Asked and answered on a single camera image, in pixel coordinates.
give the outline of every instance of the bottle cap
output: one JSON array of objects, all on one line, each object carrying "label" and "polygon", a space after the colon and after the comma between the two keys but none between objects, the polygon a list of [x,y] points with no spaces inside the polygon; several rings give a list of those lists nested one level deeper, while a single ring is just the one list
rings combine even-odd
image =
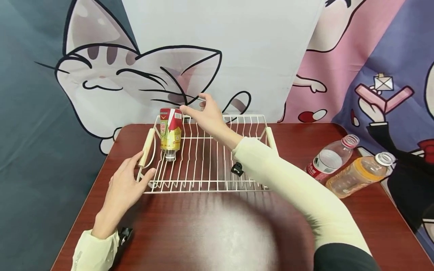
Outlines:
[{"label": "bottle cap", "polygon": [[167,162],[175,161],[175,154],[176,154],[175,150],[167,150],[167,151],[165,151],[165,154],[166,154],[166,161]]},{"label": "bottle cap", "polygon": [[393,156],[393,154],[383,151],[382,153],[376,154],[375,161],[377,161],[377,163],[380,165],[388,167],[395,163],[396,158]]},{"label": "bottle cap", "polygon": [[357,144],[360,142],[360,139],[353,134],[346,135],[343,139],[341,139],[342,145],[349,149],[354,149]]}]

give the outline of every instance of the gray backdrop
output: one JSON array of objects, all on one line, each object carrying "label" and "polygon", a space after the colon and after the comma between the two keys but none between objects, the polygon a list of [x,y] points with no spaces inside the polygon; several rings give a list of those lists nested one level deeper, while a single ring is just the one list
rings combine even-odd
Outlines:
[{"label": "gray backdrop", "polygon": [[[120,0],[101,0],[132,36]],[[0,263],[51,268],[105,159],[54,71],[71,0],[0,1]]]}]

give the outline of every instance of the long-sleeve shirt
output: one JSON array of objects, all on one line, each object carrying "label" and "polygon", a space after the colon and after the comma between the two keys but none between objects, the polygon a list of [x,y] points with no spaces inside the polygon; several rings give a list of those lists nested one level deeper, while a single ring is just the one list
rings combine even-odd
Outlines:
[{"label": "long-sleeve shirt", "polygon": [[[348,209],[322,184],[257,139],[243,138],[232,152],[243,171],[278,192],[304,215],[315,237],[315,271],[380,270]],[[72,270],[107,271],[118,240],[117,233],[99,240],[90,231],[83,232]]]}]

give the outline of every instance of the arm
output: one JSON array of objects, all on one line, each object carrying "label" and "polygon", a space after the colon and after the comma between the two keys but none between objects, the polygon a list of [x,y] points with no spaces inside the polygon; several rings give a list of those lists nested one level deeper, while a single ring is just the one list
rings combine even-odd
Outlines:
[{"label": "arm", "polygon": [[242,137],[223,122],[209,94],[201,93],[203,112],[181,106],[183,113],[232,150],[243,170],[293,204],[315,236],[315,271],[379,270],[345,205],[328,189],[254,138]]},{"label": "arm", "polygon": [[257,139],[243,138],[230,129],[217,138],[232,149],[249,176],[278,192],[304,215],[315,236],[316,249],[344,243],[371,254],[348,209],[322,184]]},{"label": "arm", "polygon": [[393,143],[392,138],[389,133],[389,123],[388,122],[373,122],[370,123],[368,127],[369,135],[383,148],[385,148],[388,152],[393,154],[396,159],[412,164],[416,167],[419,167],[421,163],[424,163],[424,159],[422,157],[413,155],[411,153],[407,153],[405,151],[399,150],[396,148]]},{"label": "arm", "polygon": [[155,169],[147,171],[140,182],[134,178],[134,167],[143,152],[126,159],[110,179],[104,205],[95,217],[92,230],[84,231],[72,257],[71,271],[108,271],[119,245],[116,230],[123,215],[142,196]]},{"label": "arm", "polygon": [[296,77],[294,78],[293,85],[296,87],[309,87],[313,93],[316,93],[317,91],[319,92],[327,91],[326,86],[320,81],[304,78],[299,75],[296,75]]}]

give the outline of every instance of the fabric backdrop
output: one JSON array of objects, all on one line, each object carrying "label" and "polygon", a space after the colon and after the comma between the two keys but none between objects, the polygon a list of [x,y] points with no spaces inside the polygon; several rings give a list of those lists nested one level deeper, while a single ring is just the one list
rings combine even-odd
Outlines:
[{"label": "fabric backdrop", "polygon": [[50,269],[120,128],[154,118],[143,93],[159,108],[202,91],[225,113],[335,122],[362,155],[394,154],[382,184],[434,259],[434,2],[280,2],[1,1],[2,267]]}]

